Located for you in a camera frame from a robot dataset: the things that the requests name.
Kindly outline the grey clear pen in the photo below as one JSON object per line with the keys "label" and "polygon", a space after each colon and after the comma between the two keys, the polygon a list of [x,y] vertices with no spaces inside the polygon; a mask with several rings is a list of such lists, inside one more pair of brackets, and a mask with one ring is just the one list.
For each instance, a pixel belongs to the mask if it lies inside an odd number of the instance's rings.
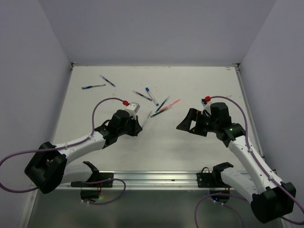
{"label": "grey clear pen", "polygon": [[152,115],[152,111],[149,112],[149,114],[147,115],[147,117],[145,118],[143,124],[142,124],[142,128],[144,128],[144,126],[146,125],[147,121],[149,120],[150,116]]}

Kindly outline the blue clear gel pen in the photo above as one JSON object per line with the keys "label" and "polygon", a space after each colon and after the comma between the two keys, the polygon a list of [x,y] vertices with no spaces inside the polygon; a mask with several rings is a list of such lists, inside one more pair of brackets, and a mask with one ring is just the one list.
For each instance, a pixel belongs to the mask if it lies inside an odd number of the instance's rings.
{"label": "blue clear gel pen", "polygon": [[107,79],[105,76],[103,76],[102,74],[99,75],[104,81],[106,81],[108,84],[110,84],[113,87],[116,87],[116,85],[114,83],[112,83],[109,79]]}

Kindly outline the dark blue grip pen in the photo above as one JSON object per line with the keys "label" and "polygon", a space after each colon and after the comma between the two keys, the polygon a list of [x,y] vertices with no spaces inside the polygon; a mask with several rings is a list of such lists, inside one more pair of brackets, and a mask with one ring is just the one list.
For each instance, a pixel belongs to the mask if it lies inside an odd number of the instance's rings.
{"label": "dark blue grip pen", "polygon": [[91,88],[96,88],[96,87],[103,87],[103,86],[106,86],[106,84],[83,86],[83,87],[81,87],[81,89],[86,90],[86,89],[91,89]]}

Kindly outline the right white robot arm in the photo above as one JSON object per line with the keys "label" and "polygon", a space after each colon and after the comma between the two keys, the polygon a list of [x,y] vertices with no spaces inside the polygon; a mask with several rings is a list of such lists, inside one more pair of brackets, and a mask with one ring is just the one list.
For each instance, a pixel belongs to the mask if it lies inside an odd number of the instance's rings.
{"label": "right white robot arm", "polygon": [[211,180],[216,186],[228,185],[241,194],[261,223],[293,212],[295,186],[285,183],[269,168],[252,147],[245,129],[232,122],[225,103],[205,103],[203,111],[191,108],[176,128],[204,137],[215,133],[238,158],[249,178],[240,174],[229,162],[224,162],[213,167]]}

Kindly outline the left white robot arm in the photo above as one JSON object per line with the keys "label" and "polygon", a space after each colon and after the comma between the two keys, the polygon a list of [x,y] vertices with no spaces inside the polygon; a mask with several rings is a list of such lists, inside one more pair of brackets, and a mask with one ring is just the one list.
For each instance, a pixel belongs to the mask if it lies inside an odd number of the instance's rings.
{"label": "left white robot arm", "polygon": [[122,135],[137,136],[142,131],[137,116],[139,108],[138,104],[130,103],[123,110],[117,110],[111,120],[95,128],[89,135],[68,143],[42,144],[24,173],[44,194],[69,182],[84,182],[90,187],[96,185],[100,179],[99,170],[91,162],[84,161],[79,165],[71,165],[71,162],[114,144]]}

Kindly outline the orange gel pen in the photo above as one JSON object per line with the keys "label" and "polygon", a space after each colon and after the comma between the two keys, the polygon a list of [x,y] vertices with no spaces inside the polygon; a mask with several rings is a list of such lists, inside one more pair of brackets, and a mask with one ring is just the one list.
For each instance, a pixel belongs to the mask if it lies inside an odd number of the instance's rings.
{"label": "orange gel pen", "polygon": [[173,106],[174,104],[178,103],[179,101],[180,101],[180,99],[177,99],[177,100],[175,100],[173,103],[171,103],[171,104],[165,106],[164,108],[165,108],[165,109],[166,109],[166,108],[169,108],[169,107]]}

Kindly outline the teal dark gel pen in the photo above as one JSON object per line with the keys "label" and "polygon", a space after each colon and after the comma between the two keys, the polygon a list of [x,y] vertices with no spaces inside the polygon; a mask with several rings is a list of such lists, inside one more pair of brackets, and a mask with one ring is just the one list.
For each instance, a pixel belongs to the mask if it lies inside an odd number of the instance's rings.
{"label": "teal dark gel pen", "polygon": [[165,112],[165,111],[167,111],[167,110],[170,110],[170,109],[171,109],[170,106],[165,107],[165,108],[161,109],[159,112],[157,112],[157,113],[155,113],[155,114],[152,114],[150,117],[153,118],[153,117],[155,117],[155,116],[157,116],[157,115],[159,115],[159,114],[162,114],[163,112]]}

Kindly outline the blue pen under orange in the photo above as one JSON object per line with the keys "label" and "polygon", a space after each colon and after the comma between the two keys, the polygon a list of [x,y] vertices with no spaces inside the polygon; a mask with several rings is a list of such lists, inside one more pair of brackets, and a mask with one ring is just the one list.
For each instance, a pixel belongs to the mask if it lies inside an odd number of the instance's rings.
{"label": "blue pen under orange", "polygon": [[158,113],[160,109],[164,106],[164,104],[170,99],[170,96],[167,96],[163,102],[159,105],[159,107],[156,109],[155,113]]}

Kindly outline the blue cap marker pen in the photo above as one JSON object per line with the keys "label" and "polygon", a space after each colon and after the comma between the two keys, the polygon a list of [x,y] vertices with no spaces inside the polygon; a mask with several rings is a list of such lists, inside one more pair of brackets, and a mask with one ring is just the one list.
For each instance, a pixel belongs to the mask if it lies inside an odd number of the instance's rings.
{"label": "blue cap marker pen", "polygon": [[145,90],[148,93],[148,95],[150,96],[150,98],[152,99],[152,101],[154,102],[154,104],[156,106],[159,106],[158,101],[156,100],[156,98],[154,97],[154,95],[152,94],[152,92],[150,91],[150,89],[148,87],[146,87]]}

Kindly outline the aluminium front rail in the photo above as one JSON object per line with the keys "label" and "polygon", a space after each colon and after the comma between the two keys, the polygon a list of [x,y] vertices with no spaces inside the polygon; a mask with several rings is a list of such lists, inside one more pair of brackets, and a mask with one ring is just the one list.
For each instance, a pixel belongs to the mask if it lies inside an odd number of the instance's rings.
{"label": "aluminium front rail", "polygon": [[[38,189],[44,194],[48,194],[56,189],[59,185],[70,184],[72,181],[84,180],[82,172],[87,172],[88,168],[74,168],[69,167],[63,170],[47,171],[43,169],[36,169],[34,167],[25,170],[25,174],[31,179]],[[132,186],[192,186],[197,185],[197,177],[195,173],[179,173],[179,172],[116,172],[114,174],[114,181],[123,181],[125,184],[129,183]],[[276,181],[280,182],[279,177],[270,171],[268,175],[259,174],[258,179],[246,178],[234,168],[227,168],[221,172],[222,181],[234,186],[249,186],[256,190],[258,187],[266,189]]]}

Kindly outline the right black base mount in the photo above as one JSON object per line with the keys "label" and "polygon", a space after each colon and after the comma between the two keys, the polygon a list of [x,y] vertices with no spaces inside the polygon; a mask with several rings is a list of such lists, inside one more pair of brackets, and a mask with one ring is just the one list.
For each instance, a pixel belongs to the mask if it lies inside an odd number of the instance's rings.
{"label": "right black base mount", "polygon": [[224,162],[213,167],[212,171],[208,167],[204,167],[200,172],[196,173],[197,185],[199,188],[209,188],[210,194],[216,194],[211,198],[220,203],[227,203],[230,199],[230,186],[225,184],[221,178],[221,172],[227,168],[234,166],[229,162]]}

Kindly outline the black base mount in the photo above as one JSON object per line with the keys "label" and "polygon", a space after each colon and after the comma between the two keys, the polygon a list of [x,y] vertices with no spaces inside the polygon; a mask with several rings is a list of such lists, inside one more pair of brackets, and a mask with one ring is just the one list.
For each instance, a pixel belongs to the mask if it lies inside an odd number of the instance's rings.
{"label": "black base mount", "polygon": [[87,204],[105,205],[115,201],[114,199],[106,202],[98,202],[101,197],[102,187],[111,188],[113,186],[114,174],[112,172],[100,172],[91,162],[84,161],[84,168],[88,168],[87,172],[82,172],[84,180],[76,180],[71,182],[73,188],[96,188],[95,191],[81,190],[80,197]]}
{"label": "black base mount", "polygon": [[211,198],[220,203],[227,203],[230,199],[230,186],[225,184],[221,178],[221,172],[227,168],[234,166],[229,162],[224,162],[213,167],[212,171],[208,167],[204,167],[200,172],[196,173],[197,185],[199,188],[209,188],[210,194],[216,194]]}

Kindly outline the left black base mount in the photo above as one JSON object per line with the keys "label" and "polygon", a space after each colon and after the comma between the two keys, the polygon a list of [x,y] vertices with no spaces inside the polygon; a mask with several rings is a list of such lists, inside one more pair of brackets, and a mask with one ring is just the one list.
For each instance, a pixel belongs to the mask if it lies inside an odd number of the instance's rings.
{"label": "left black base mount", "polygon": [[80,197],[87,204],[105,205],[115,201],[114,199],[106,202],[98,202],[101,197],[102,187],[111,188],[113,186],[114,174],[112,172],[100,172],[91,162],[84,161],[84,168],[88,168],[87,172],[82,172],[84,180],[76,180],[71,182],[73,188],[96,188],[95,191],[81,190]]}

